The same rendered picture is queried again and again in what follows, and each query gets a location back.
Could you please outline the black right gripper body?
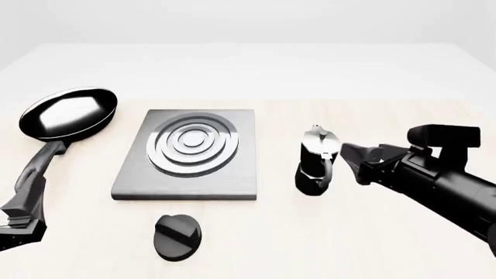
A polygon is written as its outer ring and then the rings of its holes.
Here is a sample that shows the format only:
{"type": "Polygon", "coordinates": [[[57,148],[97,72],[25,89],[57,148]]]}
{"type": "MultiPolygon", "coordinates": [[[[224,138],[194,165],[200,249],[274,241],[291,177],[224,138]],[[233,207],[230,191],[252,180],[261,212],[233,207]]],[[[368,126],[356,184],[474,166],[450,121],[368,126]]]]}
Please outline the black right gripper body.
{"type": "Polygon", "coordinates": [[[409,149],[380,145],[366,148],[366,151],[365,159],[359,164],[358,183],[360,185],[378,183],[390,188],[394,169],[398,162],[408,154],[409,149]]]}

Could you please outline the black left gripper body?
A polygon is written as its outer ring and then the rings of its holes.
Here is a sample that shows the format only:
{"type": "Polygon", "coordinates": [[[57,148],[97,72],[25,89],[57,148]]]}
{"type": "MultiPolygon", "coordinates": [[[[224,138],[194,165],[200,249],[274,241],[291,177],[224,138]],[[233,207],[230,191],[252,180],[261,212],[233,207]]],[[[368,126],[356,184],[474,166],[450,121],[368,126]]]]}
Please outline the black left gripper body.
{"type": "Polygon", "coordinates": [[[20,218],[0,218],[0,252],[37,243],[42,240],[46,229],[44,217],[28,215],[20,218]]]}

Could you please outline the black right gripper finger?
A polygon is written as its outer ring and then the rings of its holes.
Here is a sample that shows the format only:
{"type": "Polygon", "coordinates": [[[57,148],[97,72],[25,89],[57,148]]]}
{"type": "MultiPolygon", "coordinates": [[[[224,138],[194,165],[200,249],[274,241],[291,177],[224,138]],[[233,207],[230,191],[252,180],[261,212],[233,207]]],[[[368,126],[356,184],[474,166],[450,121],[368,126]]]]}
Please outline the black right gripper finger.
{"type": "Polygon", "coordinates": [[[341,157],[348,163],[361,164],[363,162],[380,162],[384,148],[358,146],[354,143],[343,143],[341,157]]]}
{"type": "Polygon", "coordinates": [[[355,181],[360,185],[368,185],[369,181],[359,175],[360,165],[367,159],[367,151],[364,148],[341,148],[340,155],[353,172],[355,181]]]}

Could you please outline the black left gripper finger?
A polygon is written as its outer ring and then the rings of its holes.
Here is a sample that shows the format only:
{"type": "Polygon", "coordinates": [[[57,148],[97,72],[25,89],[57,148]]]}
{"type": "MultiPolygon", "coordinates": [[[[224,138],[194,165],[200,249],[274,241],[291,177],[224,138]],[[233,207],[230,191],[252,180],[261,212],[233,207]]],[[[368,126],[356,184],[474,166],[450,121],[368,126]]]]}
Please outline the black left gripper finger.
{"type": "Polygon", "coordinates": [[[14,196],[1,207],[2,229],[24,229],[33,220],[42,220],[46,178],[30,176],[14,196]]]}

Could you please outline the black and silver moka pot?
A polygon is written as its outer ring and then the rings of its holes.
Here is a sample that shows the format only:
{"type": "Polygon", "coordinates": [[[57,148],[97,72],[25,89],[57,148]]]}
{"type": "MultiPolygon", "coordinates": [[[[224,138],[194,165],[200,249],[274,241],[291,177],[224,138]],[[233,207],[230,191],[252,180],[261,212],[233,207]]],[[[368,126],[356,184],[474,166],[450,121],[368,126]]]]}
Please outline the black and silver moka pot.
{"type": "Polygon", "coordinates": [[[320,125],[313,125],[301,141],[295,186],[304,195],[320,196],[329,188],[333,164],[340,152],[337,136],[320,125]]]}

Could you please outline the round black stove knob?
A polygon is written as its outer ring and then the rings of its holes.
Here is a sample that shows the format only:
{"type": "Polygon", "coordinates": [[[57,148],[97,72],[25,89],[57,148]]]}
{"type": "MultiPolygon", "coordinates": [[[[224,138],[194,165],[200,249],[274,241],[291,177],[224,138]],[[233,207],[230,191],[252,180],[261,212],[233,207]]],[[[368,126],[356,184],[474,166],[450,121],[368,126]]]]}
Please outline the round black stove knob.
{"type": "Polygon", "coordinates": [[[153,247],[163,260],[186,260],[201,245],[201,226],[190,215],[162,215],[154,228],[153,247]]]}

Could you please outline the flat grey stove plate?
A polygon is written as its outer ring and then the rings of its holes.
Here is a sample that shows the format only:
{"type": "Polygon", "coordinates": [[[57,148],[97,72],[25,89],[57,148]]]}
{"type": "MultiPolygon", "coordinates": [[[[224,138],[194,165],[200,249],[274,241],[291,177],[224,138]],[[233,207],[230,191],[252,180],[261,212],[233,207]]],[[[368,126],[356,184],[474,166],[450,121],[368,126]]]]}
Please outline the flat grey stove plate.
{"type": "Polygon", "coordinates": [[[115,200],[256,200],[254,110],[149,110],[111,196],[115,200]]]}

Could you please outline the black frying pan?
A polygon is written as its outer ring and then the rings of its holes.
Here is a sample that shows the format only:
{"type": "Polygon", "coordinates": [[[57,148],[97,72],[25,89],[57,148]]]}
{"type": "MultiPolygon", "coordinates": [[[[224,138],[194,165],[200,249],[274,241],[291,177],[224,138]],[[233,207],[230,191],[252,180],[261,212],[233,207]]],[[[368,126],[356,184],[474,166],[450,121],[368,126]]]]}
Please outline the black frying pan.
{"type": "Polygon", "coordinates": [[[45,145],[19,175],[15,191],[21,190],[30,176],[44,174],[52,158],[64,154],[72,143],[104,129],[115,115],[117,105],[114,92],[86,87],[54,93],[28,107],[19,119],[19,128],[45,145]]]}

